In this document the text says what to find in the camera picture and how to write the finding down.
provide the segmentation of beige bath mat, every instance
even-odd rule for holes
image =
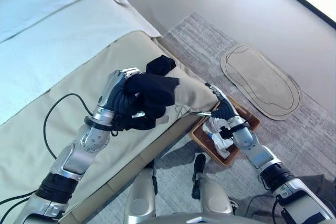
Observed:
[[[300,108],[300,87],[257,49],[237,44],[220,60],[225,76],[264,115],[285,120]]]

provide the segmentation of black wire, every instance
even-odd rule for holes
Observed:
[[[111,131],[112,136],[118,136],[118,133],[119,133],[118,131],[115,131],[115,133],[113,133],[113,131]]]
[[[264,196],[264,197],[269,197],[269,198],[273,198],[273,196],[265,195],[265,194],[260,194],[260,195],[254,196],[254,197],[250,200],[250,202],[248,203],[248,205],[247,205],[247,209],[246,209],[246,212],[245,212],[245,214],[244,214],[244,217],[247,216],[247,214],[248,214],[248,210],[250,209],[250,205],[251,205],[252,201],[253,201],[255,198],[262,197],[262,196]]]
[[[63,96],[63,97],[61,97],[60,99],[58,99],[58,101],[57,101],[57,102],[50,108],[49,112],[47,113],[47,115],[46,115],[46,117],[45,117],[45,119],[44,119],[44,123],[43,123],[43,139],[44,139],[44,144],[46,145],[46,147],[47,147],[47,149],[48,149],[48,152],[51,154],[51,156],[53,156],[54,159],[56,159],[57,157],[56,157],[56,155],[52,152],[52,150],[51,150],[50,147],[49,147],[49,144],[48,144],[48,141],[47,141],[47,136],[46,136],[46,124],[47,124],[47,120],[48,120],[48,118],[49,118],[49,116],[50,116],[52,110],[56,107],[56,105],[57,105],[60,101],[62,101],[65,97],[68,97],[68,96],[70,96],[70,95],[74,95],[74,96],[78,97],[79,100],[82,102],[82,104],[83,104],[85,110],[89,113],[89,115],[91,115],[91,116],[93,115],[93,114],[89,111],[89,109],[88,109],[88,107],[86,106],[85,102],[83,101],[82,97],[80,97],[79,95],[77,95],[77,94],[75,94],[75,93],[66,94],[65,96]]]
[[[83,106],[84,106],[85,110],[87,111],[87,113],[88,113],[90,116],[93,115],[93,114],[89,111],[89,109],[88,109],[88,107],[86,106],[86,104],[85,104],[84,100],[82,99],[82,97],[80,97],[78,94],[75,94],[75,93],[69,93],[69,94],[66,94],[65,96],[63,96],[63,97],[61,97],[60,99],[58,99],[58,101],[57,101],[57,102],[50,108],[50,110],[48,111],[48,113],[47,113],[47,115],[46,115],[46,117],[45,117],[45,119],[44,119],[44,122],[43,122],[43,139],[44,139],[44,143],[45,143],[45,145],[46,145],[46,147],[47,147],[49,153],[51,154],[51,156],[53,156],[54,159],[56,159],[57,157],[56,157],[56,155],[52,152],[52,150],[50,149],[49,144],[48,144],[48,141],[47,141],[47,136],[46,136],[46,125],[47,125],[47,120],[48,120],[48,118],[49,118],[49,116],[50,116],[52,110],[57,106],[57,104],[58,104],[60,101],[62,101],[64,98],[66,98],[66,97],[68,97],[68,96],[70,96],[70,95],[74,95],[74,96],[76,96],[76,97],[81,101],[81,103],[83,104]],[[35,191],[32,191],[32,192],[30,192],[30,193],[27,193],[27,194],[23,194],[23,195],[19,195],[19,196],[15,196],[15,197],[12,197],[12,198],[5,199],[5,200],[3,200],[3,201],[0,201],[0,205],[2,205],[2,204],[4,204],[4,203],[7,203],[7,202],[9,202],[9,201],[15,200],[15,199],[21,199],[21,198],[28,197],[28,196],[32,195],[33,193],[35,193],[35,192],[36,192],[36,190],[35,190]],[[7,210],[7,212],[4,214],[4,216],[2,217],[2,219],[1,219],[1,221],[0,221],[0,224],[2,224],[2,223],[4,222],[6,216],[9,214],[10,211],[13,210],[13,208],[15,208],[15,207],[18,206],[19,204],[21,204],[21,203],[27,201],[28,199],[29,199],[29,198],[26,198],[26,199],[24,199],[24,200],[21,200],[21,201],[19,201],[18,203],[16,203],[16,204],[14,204],[13,206],[11,206],[11,207]]]
[[[270,191],[269,188],[266,188],[263,178],[261,178],[261,182],[262,182],[262,184],[263,184],[263,186],[264,186],[264,189],[267,190],[267,191]]]
[[[272,220],[273,220],[273,223],[274,223],[274,224],[277,224],[277,223],[275,222],[275,215],[274,215],[274,213],[275,213],[275,207],[277,206],[277,203],[278,203],[278,201],[275,200],[274,205],[273,205],[273,208],[272,208]]]
[[[19,201],[18,203],[12,205],[12,206],[7,210],[7,212],[3,215],[2,219],[0,220],[0,224],[3,224],[3,223],[4,223],[5,218],[7,217],[7,215],[9,214],[9,212],[13,210],[13,208],[17,207],[18,205],[20,205],[21,203],[27,201],[28,199],[29,199],[29,198],[23,199],[23,200]]]
[[[2,205],[2,204],[4,204],[4,203],[7,203],[7,202],[9,202],[9,201],[15,200],[15,199],[21,199],[21,198],[28,197],[28,196],[32,195],[34,192],[36,192],[36,190],[35,190],[35,191],[32,191],[32,192],[30,192],[30,193],[27,193],[27,194],[23,194],[23,195],[19,195],[19,196],[15,196],[15,197],[12,197],[12,198],[5,199],[5,200],[3,200],[3,201],[0,201],[0,205]]]
[[[250,216],[251,219],[252,219],[252,217],[254,216],[254,214],[255,214],[257,211],[254,211],[254,212],[252,213],[252,215]]]

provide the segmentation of brown wooden box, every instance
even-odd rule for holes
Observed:
[[[260,124],[260,120],[256,116],[254,116],[252,113],[250,113],[248,110],[246,110],[243,106],[241,106],[232,97],[230,96],[227,96],[227,97],[232,103],[232,105],[236,108],[238,114],[249,123],[251,130],[254,131]],[[213,110],[215,110],[218,106],[219,106],[219,103],[217,103],[214,106]],[[227,149],[230,152],[230,155],[227,158],[223,158],[222,156],[220,156],[217,153],[214,141],[211,138],[209,138],[208,135],[202,129],[202,125],[205,122],[205,120],[208,120],[208,117],[204,117],[200,119],[200,121],[189,132],[189,136],[213,160],[217,161],[219,164],[227,166],[232,161],[232,159],[237,155],[237,153],[239,152],[239,149],[233,144]]]

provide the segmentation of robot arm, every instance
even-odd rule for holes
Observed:
[[[137,68],[114,71],[109,75],[93,116],[85,117],[73,140],[58,155],[48,175],[33,194],[15,224],[57,223],[68,207],[68,201],[78,182],[92,164],[95,156],[109,143],[114,112],[124,113],[133,97],[122,90],[124,82],[140,73]]]
[[[226,95],[213,84],[206,83],[220,100],[216,111],[198,112],[200,116],[225,119],[230,126],[235,145],[247,156],[265,184],[283,207],[281,212],[287,223],[319,223],[335,219],[331,210],[248,129]]]
[[[55,160],[49,174],[33,194],[15,224],[57,223],[68,207],[68,201],[78,182],[93,162],[95,156],[109,142],[114,112],[130,113],[129,105],[135,97],[123,93],[127,78],[140,73],[137,68],[114,71],[103,88],[93,116],[85,118],[75,139],[64,148]],[[335,219],[332,212],[304,183],[295,178],[282,162],[248,129],[243,119],[219,88],[207,83],[220,100],[217,111],[199,112],[200,116],[212,116],[227,120],[234,143],[250,160],[266,185],[271,189],[284,210],[287,223],[319,223]]]

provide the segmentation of gray rug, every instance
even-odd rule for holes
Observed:
[[[296,176],[325,174],[326,178],[334,180],[335,123],[322,106],[303,94],[300,110],[285,121],[274,121],[261,114],[221,70],[221,55],[237,42],[197,13],[192,13],[173,27],[160,42],[197,75],[219,86],[257,116],[261,120],[256,131],[260,142],[268,146]],[[194,159],[202,150],[188,135],[181,138],[155,159],[159,187],[157,215],[200,210],[199,202],[191,198],[191,176]],[[241,153],[226,168],[209,160],[207,156],[205,172],[219,181],[228,195],[240,203],[238,215],[244,215],[246,205],[253,196],[266,192],[256,172]],[[131,183],[125,185],[85,223],[122,223]],[[269,211],[273,202],[273,199],[267,197],[255,199],[248,217],[254,211],[261,210],[261,214],[253,215],[253,218],[271,223],[269,217],[262,216],[262,212]],[[280,208],[277,208],[276,213],[280,213]],[[277,218],[277,223],[282,223],[280,218]]]

